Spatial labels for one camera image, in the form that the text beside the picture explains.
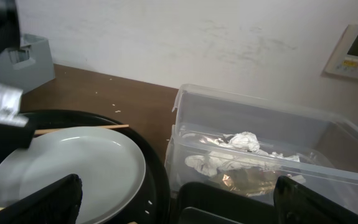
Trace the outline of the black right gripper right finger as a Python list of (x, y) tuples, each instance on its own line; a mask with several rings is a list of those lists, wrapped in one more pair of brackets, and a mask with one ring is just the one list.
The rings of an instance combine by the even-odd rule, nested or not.
[(286, 176), (273, 192), (279, 224), (358, 224), (358, 214)]

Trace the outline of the white paper napkin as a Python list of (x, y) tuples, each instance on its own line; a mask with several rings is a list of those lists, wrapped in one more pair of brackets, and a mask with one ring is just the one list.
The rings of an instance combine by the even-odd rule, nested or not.
[(298, 152), (274, 151), (271, 144), (260, 142), (251, 132), (223, 134), (220, 136), (188, 133), (184, 139), (205, 144), (206, 149), (195, 149), (184, 157), (184, 167), (176, 179), (184, 182), (203, 182), (228, 171), (256, 169), (263, 172), (281, 168), (277, 160), (304, 162), (306, 157)]

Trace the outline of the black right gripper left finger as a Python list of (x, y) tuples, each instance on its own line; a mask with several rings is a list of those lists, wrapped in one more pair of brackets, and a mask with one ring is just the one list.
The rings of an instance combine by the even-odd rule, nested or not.
[(0, 224), (75, 224), (82, 197), (82, 180), (70, 174), (1, 209)]

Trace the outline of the brown gold snack wrapper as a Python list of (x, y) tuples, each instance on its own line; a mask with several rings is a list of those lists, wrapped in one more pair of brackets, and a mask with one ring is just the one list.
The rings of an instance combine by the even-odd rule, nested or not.
[[(257, 137), (249, 132), (224, 134), (221, 138), (204, 138), (203, 141), (237, 152), (249, 152), (274, 159), (284, 158), (277, 152), (268, 153), (260, 149)], [(275, 188), (276, 179), (281, 174), (281, 166), (278, 164), (218, 151), (189, 156), (185, 159), (185, 163), (206, 176), (206, 184), (247, 197), (271, 192)]]

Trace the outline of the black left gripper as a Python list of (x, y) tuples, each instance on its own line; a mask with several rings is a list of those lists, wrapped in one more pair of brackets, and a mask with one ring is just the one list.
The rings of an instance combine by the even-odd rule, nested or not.
[(27, 149), (35, 135), (36, 128), (27, 123), (24, 127), (0, 124), (0, 148)]

